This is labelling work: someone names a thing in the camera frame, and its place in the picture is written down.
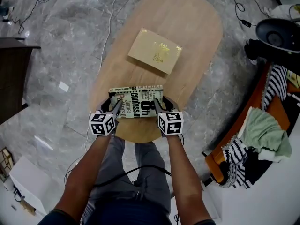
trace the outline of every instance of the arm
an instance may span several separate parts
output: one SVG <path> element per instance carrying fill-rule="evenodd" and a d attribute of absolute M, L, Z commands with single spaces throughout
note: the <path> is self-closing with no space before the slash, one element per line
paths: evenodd
<path fill-rule="evenodd" d="M 181 141 L 176 135 L 167 136 L 172 171 L 172 184 L 181 224 L 194 225 L 211 219 L 203 200 L 199 177 L 191 165 Z"/>
<path fill-rule="evenodd" d="M 55 209 L 69 214 L 76 222 L 80 221 L 90 192 L 94 186 L 110 135 L 98 137 L 80 162 L 70 173 L 65 191 Z"/>

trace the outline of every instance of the marble floor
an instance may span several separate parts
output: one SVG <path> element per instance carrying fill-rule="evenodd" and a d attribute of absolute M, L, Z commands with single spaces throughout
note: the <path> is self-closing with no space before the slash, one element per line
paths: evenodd
<path fill-rule="evenodd" d="M 24 19 L 36 0 L 10 0 L 14 17 Z M 223 39 L 188 104 L 184 108 L 185 150 L 200 176 L 208 173 L 201 155 L 212 149 L 216 139 L 247 92 L 257 67 L 245 57 L 243 45 L 255 38 L 255 28 L 241 25 L 235 17 L 233 0 L 207 0 L 220 14 Z M 246 11 L 240 15 L 251 23 L 265 16 L 253 0 L 242 1 Z M 275 7 L 271 0 L 257 0 L 261 7 Z M 85 152 L 88 128 L 88 96 L 98 72 L 101 51 L 108 33 L 113 0 L 50 0 L 37 5 L 24 24 L 21 37 L 39 45 L 33 52 L 27 72 L 24 99 L 29 107 L 0 125 L 0 147 L 8 147 L 17 161 L 25 155 L 61 187 L 69 165 Z M 105 58 L 117 31 L 139 0 L 116 0 L 112 33 L 103 55 Z M 0 24 L 1 37 L 19 37 L 19 27 Z M 68 92 L 58 87 L 69 86 Z M 89 134 L 87 146 L 94 137 Z M 165 139 L 155 141 L 170 170 Z M 123 156 L 126 171 L 135 168 L 134 146 L 127 143 Z"/>

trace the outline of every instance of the shirt sleeve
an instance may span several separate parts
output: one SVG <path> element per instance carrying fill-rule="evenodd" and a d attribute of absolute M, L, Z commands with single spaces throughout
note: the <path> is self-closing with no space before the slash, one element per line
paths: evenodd
<path fill-rule="evenodd" d="M 59 209 L 52 210 L 38 225 L 78 225 L 78 223 L 67 213 Z"/>
<path fill-rule="evenodd" d="M 198 222 L 194 225 L 216 225 L 216 223 L 211 219 L 207 219 L 207 220 L 203 220 L 201 222 Z"/>

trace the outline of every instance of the white cable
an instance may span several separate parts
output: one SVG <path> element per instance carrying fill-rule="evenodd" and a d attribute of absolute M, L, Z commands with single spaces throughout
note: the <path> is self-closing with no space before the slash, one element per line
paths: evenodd
<path fill-rule="evenodd" d="M 99 67 L 97 76 L 99 75 L 100 69 L 101 69 L 101 67 L 102 67 L 102 57 L 103 57 L 104 49 L 105 49 L 107 40 L 108 40 L 108 38 L 109 38 L 109 35 L 111 34 L 111 20 L 112 20 L 112 17 L 113 17 L 113 6 L 114 6 L 114 3 L 115 3 L 115 2 L 116 2 L 116 0 L 114 0 L 114 1 L 112 2 L 112 12 L 111 12 L 111 16 L 110 16 L 110 18 L 109 18 L 109 20 L 108 20 L 108 35 L 107 35 L 106 40 L 105 40 L 104 45 L 103 45 L 103 49 L 102 49 L 102 53 L 101 53 L 101 60 L 100 60 L 100 67 Z M 85 143 L 83 144 L 83 146 L 84 146 L 86 152 L 88 151 L 88 149 L 86 148 L 86 143 L 87 143 L 88 140 L 89 140 L 89 134 L 88 134 L 89 128 L 90 128 L 90 126 L 88 126 L 88 129 L 87 129 L 86 132 L 85 132 L 85 134 L 86 134 L 86 140 L 85 140 Z M 84 156 L 84 154 L 81 155 L 79 158 L 77 158 L 74 162 L 71 163 L 71 165 L 70 165 L 70 166 L 68 167 L 68 169 L 67 169 L 66 175 L 68 174 L 70 167 L 71 167 L 77 160 L 79 160 L 80 158 L 82 158 L 82 157 Z"/>
<path fill-rule="evenodd" d="M 110 18 L 109 18 L 109 20 L 108 20 L 108 35 L 107 35 L 106 40 L 105 40 L 104 45 L 103 45 L 103 49 L 102 49 L 102 53 L 101 53 L 101 60 L 100 60 L 100 67 L 99 67 L 97 76 L 99 75 L 100 69 L 101 69 L 101 67 L 102 67 L 102 57 L 103 57 L 104 49 L 105 49 L 107 40 L 108 40 L 108 38 L 109 38 L 109 35 L 111 34 L 111 19 L 112 19 L 112 17 L 113 17 L 113 6 L 114 6 L 115 1 L 116 1 L 116 0 L 114 0 L 114 1 L 112 2 L 112 12 L 111 12 L 111 16 L 110 16 Z"/>

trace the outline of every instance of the oval table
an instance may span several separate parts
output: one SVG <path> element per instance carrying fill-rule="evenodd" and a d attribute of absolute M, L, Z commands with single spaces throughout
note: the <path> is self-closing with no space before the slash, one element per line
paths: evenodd
<path fill-rule="evenodd" d="M 170 75 L 128 56 L 141 28 L 182 47 Z M 222 24 L 206 0 L 141 0 L 118 32 L 90 93 L 90 109 L 108 98 L 110 88 L 163 85 L 180 109 L 187 103 L 222 38 Z M 118 119 L 116 135 L 135 143 L 161 136 L 156 117 Z"/>

